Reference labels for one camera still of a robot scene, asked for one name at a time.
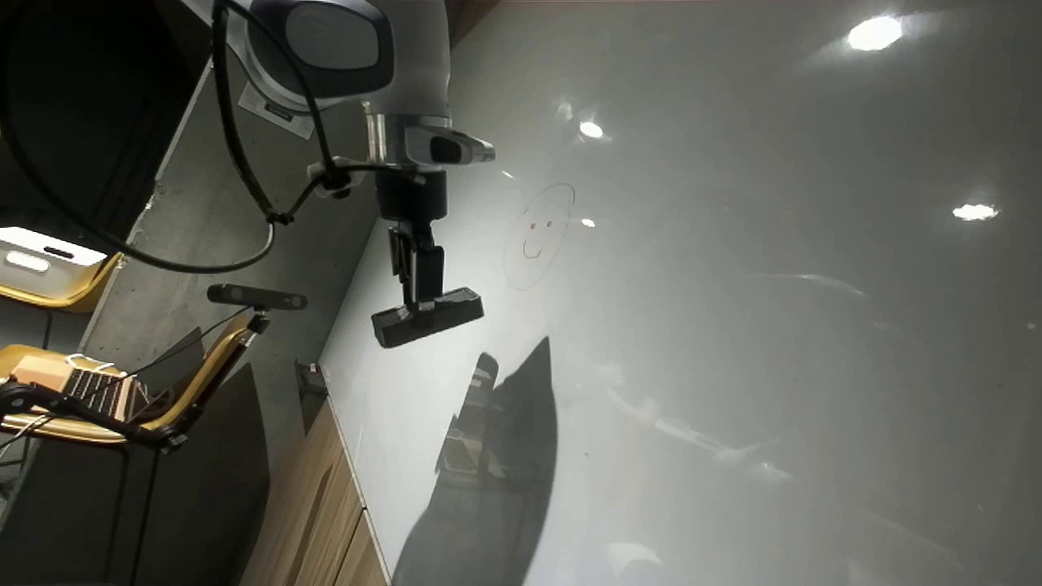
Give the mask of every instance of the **white wall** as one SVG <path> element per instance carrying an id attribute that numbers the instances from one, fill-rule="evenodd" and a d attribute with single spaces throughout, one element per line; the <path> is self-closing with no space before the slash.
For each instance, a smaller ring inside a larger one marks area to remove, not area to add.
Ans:
<path id="1" fill-rule="evenodd" d="M 498 161 L 439 242 L 488 314 L 381 352 L 375 230 L 322 358 L 387 567 L 475 358 L 551 339 L 529 582 L 1042 582 L 1042 14 L 939 2 L 847 53 L 872 8 L 502 2 L 460 45 Z"/>

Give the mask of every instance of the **dark wall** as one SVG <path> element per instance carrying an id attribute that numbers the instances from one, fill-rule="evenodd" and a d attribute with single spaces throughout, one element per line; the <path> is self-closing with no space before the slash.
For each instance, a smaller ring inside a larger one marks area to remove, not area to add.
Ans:
<path id="1" fill-rule="evenodd" d="M 5 6 L 5 78 L 14 127 L 33 161 L 79 212 L 127 233 L 165 144 L 190 101 L 195 70 L 183 66 L 152 2 L 31 0 L 14 19 Z M 52 213 L 0 145 L 0 225 L 31 225 L 97 243 Z"/>

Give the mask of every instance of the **robotic arm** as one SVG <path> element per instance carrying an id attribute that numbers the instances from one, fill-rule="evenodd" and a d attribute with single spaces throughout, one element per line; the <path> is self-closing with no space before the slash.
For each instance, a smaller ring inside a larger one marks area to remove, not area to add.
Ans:
<path id="1" fill-rule="evenodd" d="M 442 293 L 445 251 L 429 230 L 445 213 L 445 168 L 494 157 L 491 144 L 454 130 L 442 0 L 242 0 L 238 6 L 227 45 L 272 108 L 288 115 L 307 115 L 307 101 L 364 108 L 367 161 L 339 160 L 339 168 L 327 168 L 335 177 L 319 178 L 375 177 L 405 293 L 398 308 L 370 318 L 377 343 L 395 349 L 480 318 L 483 300 L 471 288 Z"/>

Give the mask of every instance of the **wooden panel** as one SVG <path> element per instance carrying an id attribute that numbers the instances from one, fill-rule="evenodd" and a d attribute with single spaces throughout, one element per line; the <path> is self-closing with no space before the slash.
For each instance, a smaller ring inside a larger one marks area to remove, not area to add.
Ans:
<path id="1" fill-rule="evenodd" d="M 330 407 L 293 462 L 274 474 L 244 586 L 384 586 L 364 506 Z"/>

